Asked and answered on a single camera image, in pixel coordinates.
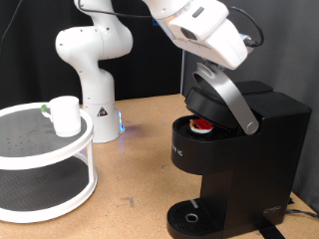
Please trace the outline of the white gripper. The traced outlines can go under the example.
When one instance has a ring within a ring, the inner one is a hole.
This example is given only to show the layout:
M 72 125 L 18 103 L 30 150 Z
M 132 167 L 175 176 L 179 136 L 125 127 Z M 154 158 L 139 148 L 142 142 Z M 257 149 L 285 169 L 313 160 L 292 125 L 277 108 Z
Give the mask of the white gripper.
M 236 69 L 247 57 L 243 40 L 228 19 L 209 23 L 175 18 L 158 23 L 178 48 L 227 69 Z

